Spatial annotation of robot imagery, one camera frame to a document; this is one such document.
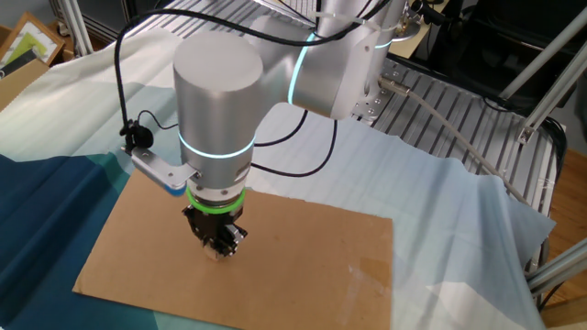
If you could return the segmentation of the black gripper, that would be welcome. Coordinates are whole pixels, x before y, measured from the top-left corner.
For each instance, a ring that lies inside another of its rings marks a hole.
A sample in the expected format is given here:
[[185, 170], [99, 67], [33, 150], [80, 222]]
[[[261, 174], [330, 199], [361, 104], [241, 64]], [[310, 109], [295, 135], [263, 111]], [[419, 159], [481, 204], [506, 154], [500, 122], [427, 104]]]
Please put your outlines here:
[[190, 205], [183, 209], [183, 215], [203, 247], [215, 253], [222, 253], [224, 257], [233, 256], [238, 250], [238, 245], [248, 235], [245, 229], [236, 225], [241, 216], [240, 207], [228, 213], [207, 214]]

